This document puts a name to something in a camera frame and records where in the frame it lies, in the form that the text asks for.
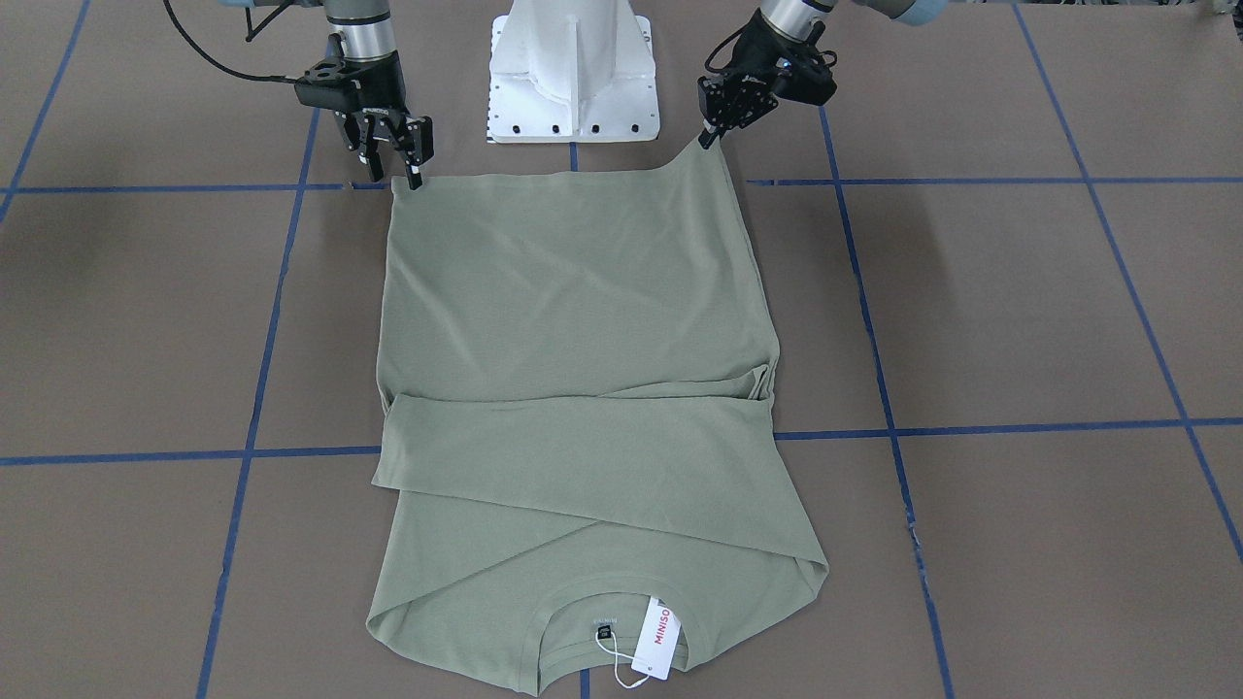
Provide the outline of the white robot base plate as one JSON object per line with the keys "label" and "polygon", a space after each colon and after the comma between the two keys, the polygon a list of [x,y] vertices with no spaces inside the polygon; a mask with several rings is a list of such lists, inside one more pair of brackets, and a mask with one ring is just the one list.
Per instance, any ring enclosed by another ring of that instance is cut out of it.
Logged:
{"label": "white robot base plate", "polygon": [[660,133],[653,24],[629,1],[515,1],[491,22],[495,146],[649,142]]}

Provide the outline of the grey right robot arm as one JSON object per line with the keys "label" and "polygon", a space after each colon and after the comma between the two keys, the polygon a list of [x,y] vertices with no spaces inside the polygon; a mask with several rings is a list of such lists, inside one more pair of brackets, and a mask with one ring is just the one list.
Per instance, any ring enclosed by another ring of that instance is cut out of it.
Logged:
{"label": "grey right robot arm", "polygon": [[254,83],[293,85],[297,100],[334,116],[347,150],[358,155],[370,182],[382,182],[380,146],[400,155],[410,190],[423,187],[423,164],[434,155],[433,119],[413,116],[387,1],[305,1],[321,7],[329,25],[324,58],[298,77],[225,72]]}

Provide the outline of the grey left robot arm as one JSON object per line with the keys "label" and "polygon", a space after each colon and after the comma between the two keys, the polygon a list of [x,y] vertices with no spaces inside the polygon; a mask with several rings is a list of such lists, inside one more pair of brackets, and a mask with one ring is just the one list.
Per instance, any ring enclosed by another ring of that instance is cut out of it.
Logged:
{"label": "grey left robot arm", "polygon": [[781,101],[820,108],[837,92],[838,53],[820,49],[834,1],[763,1],[742,27],[720,44],[728,62],[705,58],[696,88],[704,118],[697,143],[704,150],[728,132],[769,114]]}

